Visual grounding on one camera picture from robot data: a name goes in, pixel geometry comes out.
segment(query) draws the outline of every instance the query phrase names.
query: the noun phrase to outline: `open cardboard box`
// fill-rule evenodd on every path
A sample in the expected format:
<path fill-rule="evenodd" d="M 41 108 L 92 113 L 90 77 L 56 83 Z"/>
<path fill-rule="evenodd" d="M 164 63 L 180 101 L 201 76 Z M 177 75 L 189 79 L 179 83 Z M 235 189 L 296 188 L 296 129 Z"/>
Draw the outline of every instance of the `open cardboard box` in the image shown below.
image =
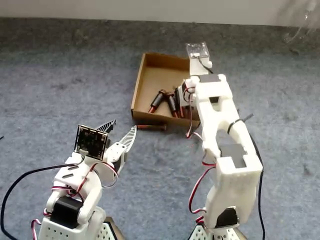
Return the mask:
<path fill-rule="evenodd" d="M 151 102 L 161 89 L 174 92 L 189 78 L 189 59 L 160 53 L 144 53 L 137 76 L 131 114 L 138 124 L 175 124 L 189 126 L 189 118 L 172 117 L 169 106 L 163 102 L 154 113 L 148 113 Z M 200 124 L 196 110 L 192 111 L 192 125 Z"/>

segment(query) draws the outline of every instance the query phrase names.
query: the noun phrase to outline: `black circuit board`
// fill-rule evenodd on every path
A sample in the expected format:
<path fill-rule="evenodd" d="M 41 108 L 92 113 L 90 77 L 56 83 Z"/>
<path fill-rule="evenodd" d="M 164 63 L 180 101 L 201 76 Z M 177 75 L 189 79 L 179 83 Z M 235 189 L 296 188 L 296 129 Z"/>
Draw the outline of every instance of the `black circuit board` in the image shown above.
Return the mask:
<path fill-rule="evenodd" d="M 108 133 L 84 125 L 78 125 L 74 151 L 80 153 L 87 151 L 87 156 L 103 160 L 108 140 Z"/>

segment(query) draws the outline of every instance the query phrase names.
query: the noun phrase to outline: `white perforated plate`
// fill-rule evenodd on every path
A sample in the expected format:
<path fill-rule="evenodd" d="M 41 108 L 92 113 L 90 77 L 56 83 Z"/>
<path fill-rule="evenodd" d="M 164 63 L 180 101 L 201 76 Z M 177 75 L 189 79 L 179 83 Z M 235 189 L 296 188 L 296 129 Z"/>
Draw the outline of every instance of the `white perforated plate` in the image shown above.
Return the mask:
<path fill-rule="evenodd" d="M 109 224 L 102 224 L 96 240 L 116 240 L 116 237 L 114 236 Z"/>
<path fill-rule="evenodd" d="M 207 234 L 205 229 L 201 225 L 197 225 L 189 240 L 240 240 L 238 235 L 236 234 L 235 230 L 233 228 L 229 228 L 226 230 L 225 235 L 223 236 L 216 236 L 213 238 L 213 235 L 211 233 Z"/>

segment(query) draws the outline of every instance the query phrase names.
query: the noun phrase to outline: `white robotic arm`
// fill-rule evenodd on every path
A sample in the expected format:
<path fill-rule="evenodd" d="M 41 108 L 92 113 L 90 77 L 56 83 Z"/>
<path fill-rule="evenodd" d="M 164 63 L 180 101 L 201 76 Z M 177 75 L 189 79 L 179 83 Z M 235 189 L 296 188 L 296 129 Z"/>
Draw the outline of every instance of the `white robotic arm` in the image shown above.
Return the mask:
<path fill-rule="evenodd" d="M 110 226 L 104 223 L 105 211 L 97 206 L 102 196 L 101 182 L 115 183 L 136 132 L 134 126 L 122 140 L 105 151 L 102 160 L 84 157 L 80 153 L 86 151 L 81 149 L 80 153 L 72 153 L 65 163 L 75 166 L 61 168 L 54 178 L 41 224 L 40 240 L 114 239 Z"/>
<path fill-rule="evenodd" d="M 232 237 L 236 235 L 233 228 L 249 218 L 263 166 L 239 118 L 226 76 L 208 74 L 212 63 L 205 43 L 187 44 L 187 51 L 190 78 L 178 88 L 180 104 L 196 107 L 206 160 L 216 163 L 215 185 L 207 195 L 203 214 L 205 231 L 214 239 L 237 240 Z M 227 132 L 235 144 L 218 146 L 218 130 Z"/>

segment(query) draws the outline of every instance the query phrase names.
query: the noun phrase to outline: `perforated base plate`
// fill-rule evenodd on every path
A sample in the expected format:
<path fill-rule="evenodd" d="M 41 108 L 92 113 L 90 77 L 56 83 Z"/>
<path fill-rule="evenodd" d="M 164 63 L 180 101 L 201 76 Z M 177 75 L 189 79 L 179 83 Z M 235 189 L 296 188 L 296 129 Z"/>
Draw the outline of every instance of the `perforated base plate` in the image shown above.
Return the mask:
<path fill-rule="evenodd" d="M 115 232 L 113 231 L 109 223 L 105 222 L 102 224 L 96 240 L 117 240 Z"/>
<path fill-rule="evenodd" d="M 233 228 L 228 229 L 224 236 L 214 237 L 211 233 L 207 234 L 202 225 L 197 225 L 188 240 L 246 240 L 246 237 Z"/>

